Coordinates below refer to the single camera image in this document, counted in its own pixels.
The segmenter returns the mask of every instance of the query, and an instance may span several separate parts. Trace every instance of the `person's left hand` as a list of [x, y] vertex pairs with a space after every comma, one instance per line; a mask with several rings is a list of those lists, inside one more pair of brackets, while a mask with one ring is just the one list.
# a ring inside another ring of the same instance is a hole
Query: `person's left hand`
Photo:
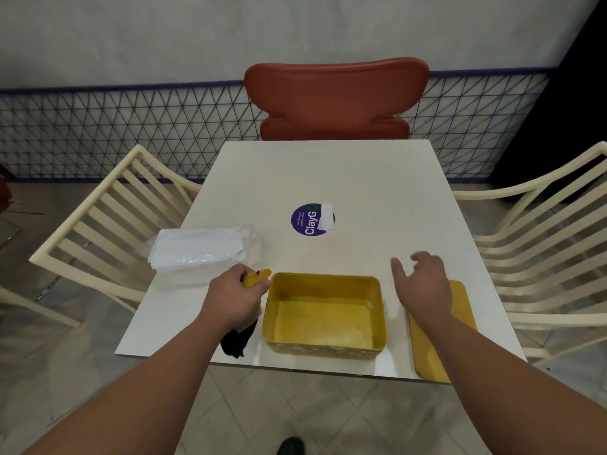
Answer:
[[209, 284], [198, 318], [216, 325], [222, 336], [252, 319], [259, 309], [262, 295], [269, 289], [268, 278], [263, 278], [251, 288], [243, 286], [242, 281], [250, 272], [253, 270], [238, 263]]

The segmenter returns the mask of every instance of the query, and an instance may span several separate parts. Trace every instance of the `black wire grid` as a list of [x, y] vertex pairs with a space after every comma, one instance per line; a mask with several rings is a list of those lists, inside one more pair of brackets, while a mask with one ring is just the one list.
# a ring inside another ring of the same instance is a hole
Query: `black wire grid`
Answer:
[[[486, 178], [548, 82], [546, 71], [433, 74], [400, 115], [448, 178]], [[239, 82], [0, 92], [0, 165], [18, 180], [99, 180], [139, 143], [204, 179], [225, 141], [261, 139], [267, 117]]]

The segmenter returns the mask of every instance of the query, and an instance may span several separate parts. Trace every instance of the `black object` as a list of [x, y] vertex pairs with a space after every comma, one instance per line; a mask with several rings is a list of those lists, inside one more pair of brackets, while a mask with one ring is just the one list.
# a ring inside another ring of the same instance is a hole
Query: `black object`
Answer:
[[[600, 0], [489, 176], [495, 188], [547, 174], [607, 139], [607, 80], [601, 53], [607, 47], [605, 23], [607, 0]], [[554, 182], [542, 198], [562, 190], [593, 166]]]
[[243, 351], [249, 342], [249, 338], [253, 335], [253, 331], [257, 326], [257, 321], [248, 326], [244, 331], [237, 332], [232, 329], [222, 338], [221, 345], [225, 354], [234, 356], [236, 359], [245, 357]]
[[282, 441], [276, 455], [305, 455], [305, 445], [300, 437], [291, 436]]

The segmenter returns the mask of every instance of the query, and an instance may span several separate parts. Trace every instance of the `yellow container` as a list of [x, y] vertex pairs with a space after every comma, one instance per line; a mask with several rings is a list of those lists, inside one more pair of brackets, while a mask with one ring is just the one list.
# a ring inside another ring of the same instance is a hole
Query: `yellow container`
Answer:
[[276, 273], [262, 334], [280, 353], [373, 359], [386, 345], [379, 281]]
[[[464, 284], [451, 280], [449, 280], [449, 283], [451, 284], [451, 294], [453, 296], [451, 314], [477, 331], [476, 321], [474, 321], [474, 314], [472, 313]], [[433, 382], [451, 383], [430, 339], [411, 315], [409, 315], [409, 328], [411, 330], [411, 344], [414, 351], [415, 371], [423, 379]]]

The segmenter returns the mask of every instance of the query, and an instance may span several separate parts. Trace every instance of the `person's left arm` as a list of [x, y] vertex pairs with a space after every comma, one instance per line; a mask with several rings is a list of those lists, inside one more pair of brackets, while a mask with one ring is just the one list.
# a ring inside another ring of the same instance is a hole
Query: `person's left arm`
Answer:
[[170, 342], [112, 382], [31, 446], [25, 454], [173, 454], [222, 337], [247, 322], [269, 288], [241, 284], [250, 268], [215, 278], [199, 316]]

